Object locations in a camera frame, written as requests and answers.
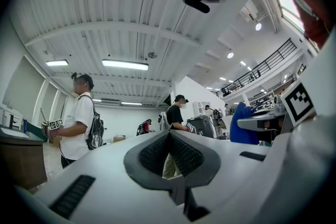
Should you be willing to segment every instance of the balcony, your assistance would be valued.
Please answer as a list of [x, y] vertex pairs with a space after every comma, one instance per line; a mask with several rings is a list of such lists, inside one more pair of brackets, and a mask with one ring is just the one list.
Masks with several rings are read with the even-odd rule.
[[229, 94], [241, 89], [242, 87], [250, 84], [251, 82], [259, 79], [269, 70], [274, 68], [277, 64], [281, 63], [285, 58], [287, 58], [297, 47], [289, 38], [284, 44], [281, 45], [273, 54], [271, 54], [266, 60], [258, 64], [250, 72], [242, 75], [240, 78], [236, 79], [233, 83], [223, 87], [220, 91], [216, 92], [219, 98], [228, 96]]

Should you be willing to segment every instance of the black backpack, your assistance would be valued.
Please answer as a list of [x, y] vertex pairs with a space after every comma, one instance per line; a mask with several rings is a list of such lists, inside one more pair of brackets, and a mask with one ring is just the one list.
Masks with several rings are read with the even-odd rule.
[[103, 124], [103, 120], [100, 119], [100, 114], [96, 112], [94, 108], [95, 103], [93, 102], [90, 96], [82, 95], [80, 98], [78, 98], [78, 101], [84, 96], [90, 98], [93, 104], [92, 126], [91, 126], [90, 133], [88, 135], [88, 139], [86, 139], [86, 143], [88, 145], [89, 150], [93, 150], [103, 145], [104, 124]]
[[144, 121], [143, 123], [141, 123], [141, 124], [139, 125], [139, 127], [138, 127], [138, 129], [137, 129], [137, 131], [136, 131], [136, 136], [145, 133], [145, 126], [144, 126], [144, 125], [145, 125], [145, 122], [146, 122], [146, 121]]

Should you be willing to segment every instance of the black pants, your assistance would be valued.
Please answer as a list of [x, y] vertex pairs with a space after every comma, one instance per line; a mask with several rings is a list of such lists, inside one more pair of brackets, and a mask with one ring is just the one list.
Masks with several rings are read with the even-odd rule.
[[63, 169], [65, 167], [67, 167], [69, 164], [72, 164], [75, 161], [76, 161], [75, 159], [66, 159], [66, 158], [63, 157], [63, 155], [61, 156], [61, 163], [62, 163]]

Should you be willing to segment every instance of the counter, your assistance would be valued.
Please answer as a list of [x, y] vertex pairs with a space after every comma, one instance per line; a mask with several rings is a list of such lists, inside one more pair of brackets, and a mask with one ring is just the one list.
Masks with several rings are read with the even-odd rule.
[[43, 140], [34, 134], [10, 130], [0, 125], [0, 154], [7, 164], [14, 184], [31, 189], [47, 181]]

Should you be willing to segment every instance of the cardboard box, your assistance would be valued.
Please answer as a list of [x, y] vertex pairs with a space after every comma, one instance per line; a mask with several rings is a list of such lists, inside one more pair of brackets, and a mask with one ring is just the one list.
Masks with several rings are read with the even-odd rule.
[[126, 139], [126, 136], [124, 136], [124, 135], [121, 135], [121, 136], [114, 136], [114, 137], [113, 137], [113, 142], [115, 143], [115, 142], [123, 141], [123, 140], [125, 140], [125, 139]]

